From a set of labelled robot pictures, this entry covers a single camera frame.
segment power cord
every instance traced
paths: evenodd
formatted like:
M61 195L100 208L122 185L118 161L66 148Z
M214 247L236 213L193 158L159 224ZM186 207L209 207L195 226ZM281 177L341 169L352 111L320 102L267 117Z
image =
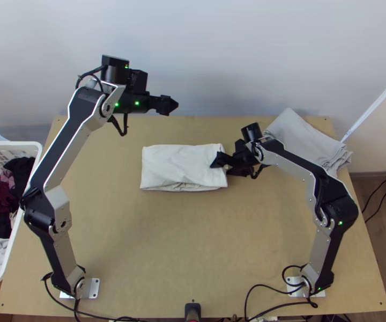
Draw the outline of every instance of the power cord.
M348 322L352 322L351 319L350 319L346 314L344 314L344 317L345 317L345 319L346 319Z
M56 302L57 304L59 304L61 307L71 311L74 313L74 319L76 320L76 322L80 322L77 314L82 314L82 315L85 315L85 316L88 316L88 317L91 317L91 318L95 318L95 319L99 319L99 320L106 320L106 321L124 321L124 322L148 322L146 320L141 320L141 319L136 319L136 318L132 318L132 317L128 317L128 316L121 316L119 318L110 318L110 317L102 317L102 316L97 316L97 315L94 315L94 314L90 314L90 313L86 313L86 312L82 312L82 311L79 311L78 310L78 305L80 304L80 300L79 299L76 299L75 301L75 304L74 304L74 308L70 308L69 306L61 303L60 301L58 301L51 293L50 293L50 290L49 290L49 287L47 285L47 280L50 278L50 276L52 275L52 273L48 273L46 275L43 276L43 278L41 279L43 282L44 282L44 286L46 287L46 291L47 291L47 294L50 296L50 298Z
M367 222L372 219L374 216L376 216L376 214L379 212L379 210L381 209L381 206L382 206L382 203L384 202L384 199L386 197L386 192L384 194L384 196L381 198L381 202L379 203L379 207L377 208L377 210L373 213L373 215L371 215L369 218L367 218L364 223L367 224Z
M361 211L362 213L364 213L367 209L367 206L369 205L369 202L370 200L372 199L372 196L379 190L379 188L382 187L382 185L386 182L386 179L384 181L381 182L381 184L379 184L379 186L370 194L369 198L367 199L367 202L365 204L365 206L363 207L363 210Z
M286 307L286 306L301 305L301 304L309 304L310 306L312 306L312 307L315 308L315 309L318 307L318 304L316 304L315 302L312 302L312 301L310 300L310 295L311 295L311 294L309 293L309 296L306 298L306 301L304 301L304 302L290 302L290 303L280 304L280 305L274 306L274 307L272 307L272 308L270 308L270 309L267 309L267 310L265 310L265 311L263 311L263 312L260 312L259 314L253 316L253 317L250 318L250 319L247 319L247 303L248 303L248 298L249 298L249 296L250 296L252 290L254 290L255 288L257 288L257 287L265 287L265 288L268 288L268 289L270 289L270 290L272 290L272 291L275 291L275 292L277 292L277 293L280 293L280 294L292 294L292 293L295 293L295 292L297 292L298 290L302 289L302 288L305 286L305 283L304 283L304 282L298 283L298 284L290 284L290 283L288 283L288 282L285 280L285 272L287 271L287 269L289 269L289 268L291 268L291 267L296 267L296 268L302 269L302 268L304 267L304 265L303 265L303 266L290 265L290 266L287 266L286 268L284 268L284 269L283 269L283 272L282 272L282 277L283 277L284 282L285 282L286 284L290 285L290 286L293 286L293 287L298 286L298 288L296 288L296 289L294 289L294 290L292 290L292 291L290 291L290 292L284 292L284 291L280 291L280 290L278 290L278 289L276 289L276 288L273 288L273 287L271 287L271 286L269 286L269 285L266 285L266 284L256 284L256 285L252 286L252 287L249 289L249 291L248 291L248 293L247 293L247 296L245 297L245 303L244 303L244 307L243 307L243 313L244 313L244 320L245 320L245 322L250 322L250 321L252 321L252 320L254 320L254 319L256 319L256 318L259 318L259 317L261 317L261 316L263 316L263 315L265 315L265 314L271 312L271 311L274 311L274 310L280 309L280 308L284 308L284 307Z
M98 82L99 88L100 88L101 92L103 92L103 86L102 86L101 80L94 74L97 73L98 71L101 71L104 68L105 68L105 66L99 66L99 67L96 67L95 69L92 69L90 71L85 72L84 74L78 75L78 79L76 82L76 89L80 85L80 82L83 80L83 78L85 78L87 76L91 76Z

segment gray cloth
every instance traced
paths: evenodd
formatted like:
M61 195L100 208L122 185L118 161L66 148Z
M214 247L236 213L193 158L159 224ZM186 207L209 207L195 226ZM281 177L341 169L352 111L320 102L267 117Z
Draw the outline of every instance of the gray cloth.
M263 131L265 138L276 138L291 153L322 166L328 174L337 177L337 171L351 163L352 152L306 123L291 108L285 109Z

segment black cable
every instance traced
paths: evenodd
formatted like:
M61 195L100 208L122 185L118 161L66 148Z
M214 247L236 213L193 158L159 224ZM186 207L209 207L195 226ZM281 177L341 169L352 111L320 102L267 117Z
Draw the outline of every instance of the black cable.
M98 82L98 84L99 84L99 89L101 90L101 92L103 92L103 86L102 86L101 80L100 80L96 75L93 75L93 74L91 74L91 75L86 75L86 76L84 76L84 77L87 77L87 76L93 77L93 78ZM77 80L77 82L76 82L76 89L78 88L78 86L80 85L80 82L83 80L84 77L81 76L81 75L78 76L78 80Z
M74 319L76 320L76 322L81 322L80 319L78 318L77 316L77 310L78 310L78 305L80 304L80 300L79 299L76 299L75 303L74 303Z
M245 303L244 303L244 308L243 308L243 313L244 313L244 319L245 319L245 322L250 322L266 313L269 313L271 311L274 311L276 309L280 309L280 308L284 308L286 306L291 306L291 305L300 305L300 304L309 304L310 306L312 306L313 308L317 308L318 307L318 304L316 304L315 302L312 302L310 300L310 291L309 291L309 296L306 298L306 302L291 302L291 303L285 303L285 304L280 304L280 305L277 305L277 306L274 306L270 309L267 309L263 312L260 312L259 314L255 315L254 317L250 318L250 319L247 319L247 302L248 302L248 297L249 295L251 294L252 290L254 290L256 287L266 287L268 289L271 289L275 292L278 292L278 293L281 293L281 294L292 294L294 292L297 292L298 290L302 289L304 286L305 286L305 283L304 282L301 282L301 283L298 283L298 284L290 284L287 282L287 280L285 279L285 272L289 269L289 268L292 268L292 267L295 267L295 268L298 268L298 269L302 269L303 267L305 267L306 265L303 265L303 266L298 266L298 265L289 265L287 267L285 267L282 271L282 278L283 278L283 281L289 285L289 286L293 286L293 287L298 287L290 292L283 292L283 291L280 291L280 290L277 290L271 286L268 286L268 285L265 285L265 284L256 284L254 285L253 287L251 287L247 293L247 296L245 298Z
M107 122L111 122L114 125L120 136L125 136L128 133L128 113L123 114L123 131L120 128L120 125L118 125L117 119L114 115L111 115Z
M371 215L369 218L367 218L367 219L364 221L364 223L367 224L367 222L368 222L370 219L372 219L372 218L379 212L379 209L381 209L381 206L382 206L382 203L384 202L385 197L386 197L386 193L385 193L384 196L382 197L381 202L379 203L379 207L377 208L377 210L375 211L375 213L374 213L373 215Z
M74 308L70 308L69 306L61 303L60 301L58 301L54 296L53 294L50 293L50 290L49 290L49 287L47 285L47 280L50 278L50 276L52 275L52 273L48 273L46 275L44 275L44 277L41 279L43 282L44 282L44 286L46 287L46 291L47 291L47 294L50 296L50 298L56 302L57 304L59 304L61 307L71 311L71 312L74 312L74 317L76 318L76 321L79 321L78 319L78 316L77 314L82 314L82 315L85 315L85 316L88 316L88 317L91 317L91 318L95 318L95 319L99 319L99 320L112 320L112 321L131 321L131 322L148 322L146 320L141 320L141 319L136 319L136 318L132 318L132 317L127 317L127 316L121 316L117 319L114 319L114 318L109 318L109 317L102 317L102 316L97 316L97 315L94 315L94 314L90 314L90 313L86 313L86 312L82 312L82 311L79 311L77 309L78 307L78 304L80 302L80 300L76 300L75 304L74 304Z
M345 319L346 319L348 322L352 322L351 319L350 319L346 314L344 314L344 317L345 317Z
M302 289L303 287L305 286L304 283L302 283L301 286L299 286L297 289L295 290L292 290L290 292L283 292L283 291L280 291L280 290L277 290L276 288L273 288L269 285L266 285L266 284L255 284L253 287L251 287L247 293L247 296L245 297L245 302L244 302L244 306L243 306L243 316L244 316L244 319L246 322L250 321L250 320L247 320L247 303L248 303L248 298L251 294L251 292L256 288L256 287L266 287L272 291L275 291L275 292L278 292L280 294L292 294L292 293L295 293L297 292L298 290Z
M384 181L381 182L381 184L378 186L378 188L376 188L369 196L369 198L367 199L367 202L365 204L365 206L363 207L363 210L361 211L362 213L364 213L366 211L366 208L367 208L367 205L369 205L369 201L372 199L372 196L379 190L379 188L382 187L382 185L386 182L386 179Z
M94 75L94 74L97 73L98 71L101 71L104 68L105 68L104 65L103 66L99 66L99 67L96 67L95 69L92 69L90 71L85 72L84 74L78 75L78 79L77 79L77 82L76 82L76 89L80 85L80 82L83 80L83 78L85 78L86 76L91 76L91 77L93 77L98 82L99 88L101 89L101 92L103 92L103 86L102 86L101 80L96 75Z
M284 308L286 306L300 305L300 304L309 304L310 306L312 306L315 309L318 307L318 304L316 304L315 302L312 302L309 297L307 297L306 300L307 300L306 302L291 302L291 303L285 303L285 304L280 304L280 305L274 306L274 307L272 307L272 308L270 308L270 309L268 309L266 311L260 312L259 314L253 316L252 318L250 318L250 319L248 319L246 321L250 322L250 321L252 321L254 319L257 319L257 318L259 318L259 317L261 317L261 316L271 312L271 311L274 311L274 310L280 309L280 308Z
M283 281L284 283L286 283L287 285L290 285L292 287L297 287L297 286L300 286L300 285L304 285L303 282L300 282L298 284L291 284L291 283L288 283L287 280L285 279L285 272L289 269L289 268L292 268L292 267L296 267L300 270L303 269L303 267L305 267L306 265L303 265L303 266L298 266L298 265L288 265L286 268L283 269L283 272L282 272L282 276L283 276Z

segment silver metal panel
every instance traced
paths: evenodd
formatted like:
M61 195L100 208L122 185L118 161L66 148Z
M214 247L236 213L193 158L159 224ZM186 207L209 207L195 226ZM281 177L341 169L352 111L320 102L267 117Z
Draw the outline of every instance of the silver metal panel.
M247 143L246 147L251 151L251 143ZM308 204L310 210L312 211L314 215L314 221L315 221L315 204L316 204L316 198L314 195L314 189L315 189L315 177L312 175L312 173L305 168L298 166L296 163L293 163L286 158L280 157L278 154L274 152L269 152L262 146L258 145L256 146L256 150L259 150L259 153L263 155L263 160L261 161L262 164L265 165L276 165L277 167L281 168L285 172L288 172L289 174L300 178L303 182L306 184L306 203Z
M94 283L92 283L91 279L81 280L84 276L84 272L77 266L71 241L68 236L68 230L72 225L71 212L69 209L69 199L61 186L61 182L68 172L68 169L71 167L71 164L79 154L90 133L101 128L107 122L108 117L112 115L115 104L118 102L125 89L125 86L117 86L106 82L105 85L110 91L108 98L106 99L106 96L102 94L98 99L92 115L90 115L90 117L88 117L77 129L42 188L55 211L54 227L49 227L49 233L55 241L54 245L56 254L61 263L66 280L70 285L71 292L73 294L77 294L77 298L96 298L99 289L99 279L94 279ZM72 96L69 105L71 104L76 92ZM68 122L69 118L70 112L68 108L68 119L66 122Z
M99 293L99 284L101 283L100 279L97 279L96 277L92 277L91 279L84 279L84 292L83 296L81 298L97 298ZM72 296L60 292L59 298L72 298Z
M300 276L288 276L286 277L286 281L290 284L299 284L303 281L303 278ZM296 286L287 285L287 292L294 291L297 288L298 287ZM309 289L306 286L298 290L297 292L288 294L289 297L308 297L308 295L309 295ZM311 297L325 297L325 290L317 294L311 295Z

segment white plastic basket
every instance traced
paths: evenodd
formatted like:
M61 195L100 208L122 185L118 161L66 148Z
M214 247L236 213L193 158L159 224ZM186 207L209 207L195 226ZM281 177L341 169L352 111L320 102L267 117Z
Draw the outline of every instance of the white plastic basket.
M42 153L42 145L38 142L11 142L11 141L0 141L0 173L3 165L9 160L21 157L34 157L35 163L32 172L35 170L38 162L40 161ZM5 268L7 266L8 259L10 257L11 249L13 247L14 239L16 238L17 230L19 229L20 221L23 218L23 211L19 208L17 211L16 220L14 222L9 243L5 250L4 261L0 270L0 282L3 278Z

